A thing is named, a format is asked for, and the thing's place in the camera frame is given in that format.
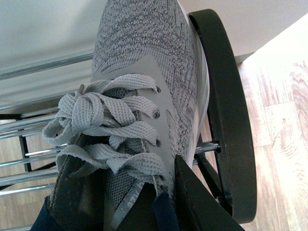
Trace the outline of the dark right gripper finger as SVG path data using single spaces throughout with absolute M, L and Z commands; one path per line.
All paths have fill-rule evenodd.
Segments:
M 181 156 L 175 158 L 176 214 L 182 231 L 242 231 Z

